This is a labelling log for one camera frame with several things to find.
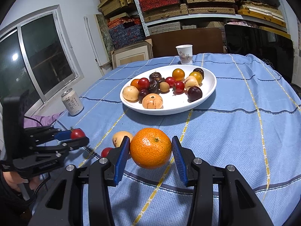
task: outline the metal shelving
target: metal shelving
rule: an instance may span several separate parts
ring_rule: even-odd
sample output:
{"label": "metal shelving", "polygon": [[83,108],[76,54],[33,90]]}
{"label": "metal shelving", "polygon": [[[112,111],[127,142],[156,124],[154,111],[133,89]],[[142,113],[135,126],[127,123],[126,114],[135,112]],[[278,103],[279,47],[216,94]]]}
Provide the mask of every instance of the metal shelving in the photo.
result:
{"label": "metal shelving", "polygon": [[271,23],[269,21],[266,21],[264,19],[258,19],[252,16],[245,16],[245,15],[239,15],[239,14],[223,14],[223,13],[198,13],[198,14],[187,14],[187,15],[180,15],[180,16],[174,16],[174,17],[169,17],[166,19],[159,19],[159,20],[154,20],[154,21],[150,21],[150,22],[145,22],[144,18],[143,18],[143,13],[139,4],[139,0],[134,0],[136,7],[137,7],[137,11],[138,14],[140,16],[141,19],[141,23],[145,32],[146,36],[149,36],[149,30],[148,27],[150,25],[156,25],[156,24],[160,24],[160,23],[165,23],[165,22],[169,22],[169,21],[175,21],[175,20],[181,20],[181,19],[190,19],[190,18],[232,18],[232,19],[242,19],[242,20],[246,20],[246,21],[252,21],[252,22],[257,22],[257,23],[261,23],[261,24],[265,24],[265,25],[269,25],[271,27],[277,28],[279,30],[282,31],[287,31],[286,28],[279,26],[275,23]]}

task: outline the window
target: window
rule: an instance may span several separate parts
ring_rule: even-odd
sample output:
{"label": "window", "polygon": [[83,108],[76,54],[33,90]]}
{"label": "window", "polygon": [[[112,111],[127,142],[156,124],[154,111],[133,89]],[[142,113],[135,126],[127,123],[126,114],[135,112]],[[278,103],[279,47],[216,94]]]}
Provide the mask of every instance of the window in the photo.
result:
{"label": "window", "polygon": [[30,109],[39,108],[77,77],[52,10],[30,17],[0,34],[0,103],[29,90]]}

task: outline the shelf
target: shelf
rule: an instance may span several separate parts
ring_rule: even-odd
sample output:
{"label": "shelf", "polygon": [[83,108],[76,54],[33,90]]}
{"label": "shelf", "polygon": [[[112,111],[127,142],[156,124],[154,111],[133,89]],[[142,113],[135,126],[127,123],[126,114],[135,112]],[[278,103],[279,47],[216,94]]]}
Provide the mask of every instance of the shelf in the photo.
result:
{"label": "shelf", "polygon": [[191,19],[191,18],[229,18],[229,19],[243,19],[246,21],[257,22],[265,25],[269,25],[273,28],[276,28],[281,31],[287,32],[286,28],[279,26],[277,24],[271,23],[264,19],[257,19],[255,17],[246,16],[246,15],[239,15],[239,14],[225,14],[225,13],[196,13],[196,14],[186,14],[180,16],[169,17],[166,19],[158,19],[150,22],[146,22],[146,26],[156,25],[160,23],[166,23],[169,21],[179,20],[179,19]]}

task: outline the striped tablecloth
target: striped tablecloth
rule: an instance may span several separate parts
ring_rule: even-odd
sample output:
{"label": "striped tablecloth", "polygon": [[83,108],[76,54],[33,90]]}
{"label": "striped tablecloth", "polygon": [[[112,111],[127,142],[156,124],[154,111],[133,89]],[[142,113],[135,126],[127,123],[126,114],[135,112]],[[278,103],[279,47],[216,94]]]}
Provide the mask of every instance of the striped tablecloth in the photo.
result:
{"label": "striped tablecloth", "polygon": [[[179,64],[179,57],[130,63],[109,72],[81,98],[85,106],[77,116],[66,111],[57,128],[81,128],[90,139],[87,148],[71,152],[66,164],[87,166],[113,147],[114,133],[135,134],[155,127],[214,166],[235,165],[262,201],[275,226],[282,225],[301,194],[301,101],[289,84],[253,55],[198,54],[194,65],[212,71],[215,92],[190,111],[150,116],[124,106],[119,98],[123,85],[140,73]],[[89,224],[87,186],[84,189],[84,222]],[[218,193],[214,186],[213,225],[218,220]],[[192,188],[183,186],[174,159],[165,166],[146,170],[132,159],[122,181],[109,188],[115,224],[186,225]]]}

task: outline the oval plate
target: oval plate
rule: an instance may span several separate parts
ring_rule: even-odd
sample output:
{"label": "oval plate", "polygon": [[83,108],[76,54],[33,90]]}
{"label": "oval plate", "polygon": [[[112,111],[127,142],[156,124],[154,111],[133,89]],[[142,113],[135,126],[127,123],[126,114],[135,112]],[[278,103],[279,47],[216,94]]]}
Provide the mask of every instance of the oval plate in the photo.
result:
{"label": "oval plate", "polygon": [[[189,74],[195,69],[195,68],[202,68],[196,65],[168,65],[159,67],[156,69],[152,69],[149,71],[146,71],[133,79],[140,79],[140,78],[147,78],[149,79],[149,75],[153,72],[160,72],[162,77],[167,78],[172,76],[172,73],[175,69],[180,68],[185,72],[185,78],[189,76]],[[141,103],[137,102],[129,102],[122,96],[122,91],[125,87],[131,85],[131,80],[129,80],[121,89],[120,91],[120,99],[124,103],[125,106],[131,108],[132,110],[135,110],[137,112],[147,114],[147,115],[171,115],[176,113],[181,113],[187,110],[190,110],[202,102],[204,102],[215,90],[216,87],[216,77],[215,75],[205,68],[202,68],[204,70],[204,80],[202,81],[201,90],[203,92],[203,97],[194,101],[190,102],[190,100],[187,97],[187,91],[184,91],[182,94],[174,95],[174,92],[172,89],[169,90],[167,93],[160,93],[159,95],[163,99],[163,107],[161,109],[144,109]]]}

